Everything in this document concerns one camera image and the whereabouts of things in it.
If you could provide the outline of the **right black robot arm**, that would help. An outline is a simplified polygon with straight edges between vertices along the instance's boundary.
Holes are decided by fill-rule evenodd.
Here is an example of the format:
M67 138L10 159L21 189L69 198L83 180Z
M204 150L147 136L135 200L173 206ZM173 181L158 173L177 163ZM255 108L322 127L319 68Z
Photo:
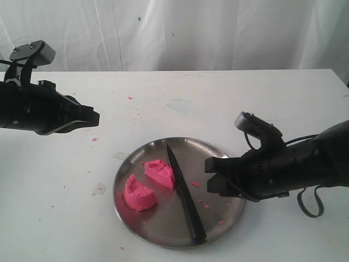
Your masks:
M207 192L258 202L312 186L348 186L348 121L287 146L282 139L238 158L211 157Z

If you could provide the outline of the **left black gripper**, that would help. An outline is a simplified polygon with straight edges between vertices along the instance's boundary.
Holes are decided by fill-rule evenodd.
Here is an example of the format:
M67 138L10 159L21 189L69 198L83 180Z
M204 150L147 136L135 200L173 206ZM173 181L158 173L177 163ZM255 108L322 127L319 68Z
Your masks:
M29 86L23 110L23 129L39 135L65 134L99 125L100 115L93 107L57 92L56 84L47 80Z

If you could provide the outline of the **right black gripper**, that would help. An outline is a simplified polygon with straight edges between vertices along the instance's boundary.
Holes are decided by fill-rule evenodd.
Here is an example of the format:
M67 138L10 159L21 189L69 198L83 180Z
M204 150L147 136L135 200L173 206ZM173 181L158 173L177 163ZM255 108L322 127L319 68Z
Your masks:
M207 181L207 192L253 202L288 197L290 190L282 182L278 167L286 149L283 141L263 142L258 150L250 149L237 158L207 158L205 173L220 173ZM231 181L221 174L231 174Z

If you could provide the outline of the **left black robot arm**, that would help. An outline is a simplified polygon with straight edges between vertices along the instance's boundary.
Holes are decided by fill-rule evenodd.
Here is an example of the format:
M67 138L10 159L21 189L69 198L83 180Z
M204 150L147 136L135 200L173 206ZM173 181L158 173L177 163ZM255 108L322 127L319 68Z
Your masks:
M93 107L57 92L54 82L31 83L38 62L28 58L1 63L9 66L1 82L1 128L50 135L99 125L100 115Z

